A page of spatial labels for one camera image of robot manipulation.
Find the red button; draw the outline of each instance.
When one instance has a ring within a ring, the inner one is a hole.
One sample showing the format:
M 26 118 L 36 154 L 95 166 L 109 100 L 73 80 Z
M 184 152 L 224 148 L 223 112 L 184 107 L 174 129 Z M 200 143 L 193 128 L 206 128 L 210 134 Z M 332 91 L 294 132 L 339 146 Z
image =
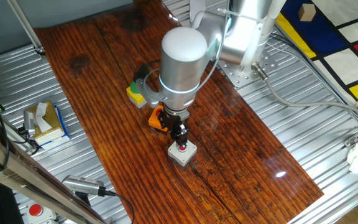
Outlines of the red button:
M 29 212 L 32 216 L 39 216 L 42 213 L 42 207 L 39 204 L 31 205 Z

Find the silver metal platform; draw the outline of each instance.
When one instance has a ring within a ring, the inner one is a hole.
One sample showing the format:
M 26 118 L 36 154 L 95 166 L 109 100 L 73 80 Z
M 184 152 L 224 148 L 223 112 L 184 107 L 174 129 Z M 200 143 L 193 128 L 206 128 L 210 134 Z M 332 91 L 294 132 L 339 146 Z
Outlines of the silver metal platform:
M 164 2 L 184 26 L 190 24 L 188 0 Z M 225 8 L 226 4 L 225 0 L 207 0 L 207 10 L 218 12 L 218 8 Z M 287 46 L 278 43 L 277 47 Z M 337 93 L 322 82 L 321 72 L 316 75 L 292 56 L 267 50 L 278 64 L 278 71 L 269 74 L 270 80 L 284 99 L 300 103 L 338 101 Z M 348 150 L 343 144 L 358 132 L 358 120 L 339 108 L 281 105 L 260 80 L 238 92 L 324 192 L 323 197 L 290 223 L 332 223 L 358 204 L 358 174 L 349 172 Z M 71 141 L 39 152 L 34 159 L 58 180 L 69 174 L 80 175 L 102 180 L 113 189 L 47 60 L 36 54 L 33 46 L 0 56 L 0 102 L 6 107 L 3 115 L 12 124 L 21 126 L 23 109 L 47 99 L 61 109 Z M 22 211 L 32 202 L 19 194 L 16 199 Z M 104 218 L 130 223 L 118 198 L 92 197 L 90 201 Z
M 22 126 L 24 108 L 47 99 L 60 108 L 71 141 L 49 151 L 40 151 L 33 158 L 60 181 L 67 175 L 78 175 L 101 180 L 113 190 L 46 58 L 35 53 L 32 45 L 0 56 L 0 103 L 6 108 L 2 115 L 9 122 L 17 128 Z M 21 194 L 16 194 L 15 198 L 22 213 L 25 206 L 33 202 Z M 120 224 L 131 222 L 119 198 L 94 196 L 89 200 L 103 218 L 112 218 Z

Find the aluminum mounting plate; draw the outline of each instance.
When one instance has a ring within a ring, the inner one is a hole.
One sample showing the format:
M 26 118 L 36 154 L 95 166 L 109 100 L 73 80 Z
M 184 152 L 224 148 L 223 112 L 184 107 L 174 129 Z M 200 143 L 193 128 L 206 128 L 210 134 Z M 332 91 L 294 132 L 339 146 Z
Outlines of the aluminum mounting plate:
M 222 60 L 219 61 L 219 65 L 236 89 L 239 89 L 248 83 L 259 79 L 259 76 L 251 70 L 244 69 L 242 72 L 240 72 L 239 65 L 226 63 Z M 262 59 L 259 65 L 267 75 L 276 71 L 278 67 L 276 61 L 269 55 L 269 53 L 267 53 L 266 50 L 262 52 Z

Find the tissue box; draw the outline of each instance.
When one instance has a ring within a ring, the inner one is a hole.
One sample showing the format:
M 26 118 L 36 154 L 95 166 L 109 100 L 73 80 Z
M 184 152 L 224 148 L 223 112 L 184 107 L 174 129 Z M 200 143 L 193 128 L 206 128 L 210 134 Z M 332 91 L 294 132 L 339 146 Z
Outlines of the tissue box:
M 59 108 L 57 106 L 53 106 L 53 107 L 55 108 L 56 114 L 59 118 L 60 125 L 63 128 L 64 135 L 60 138 L 57 138 L 55 140 L 52 140 L 50 142 L 47 142 L 47 143 L 41 145 L 41 147 L 45 150 L 53 149 L 53 148 L 55 148 L 63 143 L 66 143 L 70 140 L 70 136 L 68 135 L 67 127 L 65 126 L 65 123 L 63 122 L 63 116 L 60 113 Z
M 46 103 L 47 107 L 45 110 L 45 115 L 42 116 L 42 119 L 44 119 L 52 128 L 42 132 L 38 124 L 35 124 L 34 140 L 40 146 L 56 138 L 60 138 L 65 134 L 52 102 L 47 100 L 43 103 Z M 27 108 L 26 110 L 31 111 L 34 116 L 37 116 L 37 107 L 38 105 L 35 105 Z

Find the wooden board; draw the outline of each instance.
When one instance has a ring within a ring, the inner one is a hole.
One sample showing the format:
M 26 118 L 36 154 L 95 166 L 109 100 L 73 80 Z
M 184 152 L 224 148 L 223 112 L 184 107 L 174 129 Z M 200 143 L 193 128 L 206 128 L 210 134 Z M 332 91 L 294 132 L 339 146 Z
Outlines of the wooden board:
M 169 135 L 148 126 L 152 108 L 129 101 L 134 71 L 179 26 L 169 14 L 152 1 L 36 33 L 136 223 L 289 222 L 323 193 L 220 72 L 189 107 L 198 152 L 185 169 L 168 159 Z

